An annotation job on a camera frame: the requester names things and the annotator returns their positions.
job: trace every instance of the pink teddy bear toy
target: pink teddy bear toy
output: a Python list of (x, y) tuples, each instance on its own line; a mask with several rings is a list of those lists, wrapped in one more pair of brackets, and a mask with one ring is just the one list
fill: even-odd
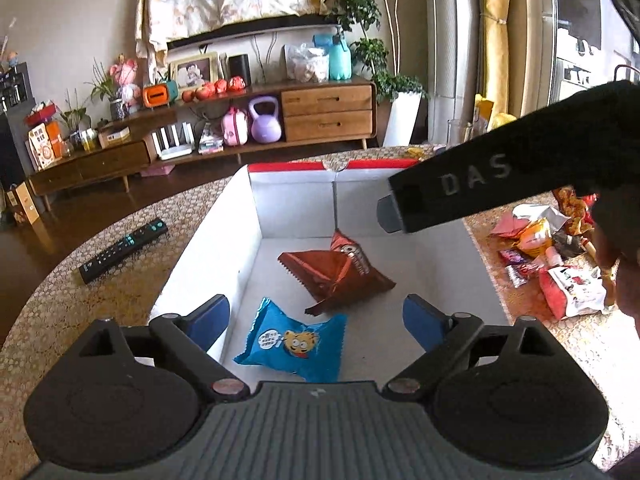
[(118, 95), (129, 107), (129, 112), (137, 112), (140, 108), (140, 87), (134, 83), (136, 80), (136, 71), (138, 63), (133, 59), (125, 60), (124, 54), (118, 56), (118, 63), (111, 65), (109, 75), (120, 87)]

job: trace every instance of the tall white flower pot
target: tall white flower pot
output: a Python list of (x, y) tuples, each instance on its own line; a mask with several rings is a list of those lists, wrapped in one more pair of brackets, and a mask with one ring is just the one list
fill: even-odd
[(413, 92), (402, 92), (398, 95), (398, 98), (391, 104), (391, 113), (386, 128), (378, 128), (378, 144), (380, 146), (409, 145), (421, 98), (421, 94)]

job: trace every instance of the remote control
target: remote control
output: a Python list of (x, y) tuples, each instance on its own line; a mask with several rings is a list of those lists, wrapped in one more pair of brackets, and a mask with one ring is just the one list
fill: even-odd
[(142, 247), (168, 231), (166, 223), (159, 218), (144, 224), (112, 246), (107, 247), (84, 265), (78, 267), (82, 280), (85, 283), (92, 282), (98, 276), (111, 269), (111, 267), (119, 264), (124, 258), (139, 251)]

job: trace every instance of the pink bag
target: pink bag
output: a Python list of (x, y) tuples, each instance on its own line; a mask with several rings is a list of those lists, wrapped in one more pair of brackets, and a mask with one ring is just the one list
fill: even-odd
[(239, 146), (249, 138), (249, 121), (244, 110), (231, 107), (222, 117), (222, 134), (227, 146)]

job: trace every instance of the wooden floor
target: wooden floor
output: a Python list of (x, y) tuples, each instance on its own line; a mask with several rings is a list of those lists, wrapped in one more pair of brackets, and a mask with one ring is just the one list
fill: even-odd
[[(355, 141), (286, 148), (243, 155), (242, 162), (293, 160), (361, 146), (360, 141)], [(140, 208), (232, 175), (237, 169), (235, 157), (221, 157), (177, 166), (168, 176), (132, 176), (128, 194), (120, 179), (70, 190), (59, 196), (51, 213), (43, 214), (42, 221), (33, 227), (0, 232), (0, 344), (31, 293), (76, 247)]]

